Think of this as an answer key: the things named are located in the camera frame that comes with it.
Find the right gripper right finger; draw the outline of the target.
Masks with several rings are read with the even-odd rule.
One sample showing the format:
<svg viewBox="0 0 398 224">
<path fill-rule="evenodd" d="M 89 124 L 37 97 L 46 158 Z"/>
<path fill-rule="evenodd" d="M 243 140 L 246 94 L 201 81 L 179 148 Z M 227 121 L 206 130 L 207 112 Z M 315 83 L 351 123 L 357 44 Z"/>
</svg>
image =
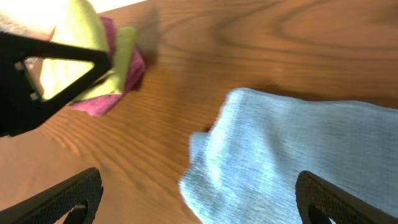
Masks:
<svg viewBox="0 0 398 224">
<path fill-rule="evenodd" d="M 304 224 L 397 224 L 397 218 L 304 170 L 295 184 Z"/>
</svg>

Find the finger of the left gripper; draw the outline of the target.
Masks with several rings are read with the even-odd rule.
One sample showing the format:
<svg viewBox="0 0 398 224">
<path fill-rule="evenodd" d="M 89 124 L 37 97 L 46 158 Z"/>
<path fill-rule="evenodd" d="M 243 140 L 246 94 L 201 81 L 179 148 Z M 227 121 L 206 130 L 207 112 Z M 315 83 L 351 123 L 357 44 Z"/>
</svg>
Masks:
<svg viewBox="0 0 398 224">
<path fill-rule="evenodd" d="M 53 98 L 44 101 L 31 83 L 27 57 L 80 60 L 93 68 Z M 56 44 L 1 33 L 1 136 L 17 136 L 38 128 L 110 70 L 103 51 Z"/>
</svg>

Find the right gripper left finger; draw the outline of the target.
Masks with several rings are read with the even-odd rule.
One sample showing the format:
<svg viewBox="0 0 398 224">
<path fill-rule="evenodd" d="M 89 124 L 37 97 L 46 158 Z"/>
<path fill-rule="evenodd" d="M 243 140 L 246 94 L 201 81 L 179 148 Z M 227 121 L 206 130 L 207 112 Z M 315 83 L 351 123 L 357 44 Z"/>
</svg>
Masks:
<svg viewBox="0 0 398 224">
<path fill-rule="evenodd" d="M 100 172 L 91 167 L 43 192 L 1 211 L 1 223 L 92 224 L 103 195 Z"/>
</svg>

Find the blue microfiber cloth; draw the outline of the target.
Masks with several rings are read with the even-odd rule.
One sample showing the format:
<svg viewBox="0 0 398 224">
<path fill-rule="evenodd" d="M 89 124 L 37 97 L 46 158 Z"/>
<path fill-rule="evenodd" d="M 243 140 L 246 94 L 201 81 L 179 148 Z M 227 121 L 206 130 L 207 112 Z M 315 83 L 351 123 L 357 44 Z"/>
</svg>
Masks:
<svg viewBox="0 0 398 224">
<path fill-rule="evenodd" d="M 396 216 L 397 110 L 235 89 L 192 134 L 179 189 L 203 223 L 300 223 L 303 170 Z"/>
</svg>

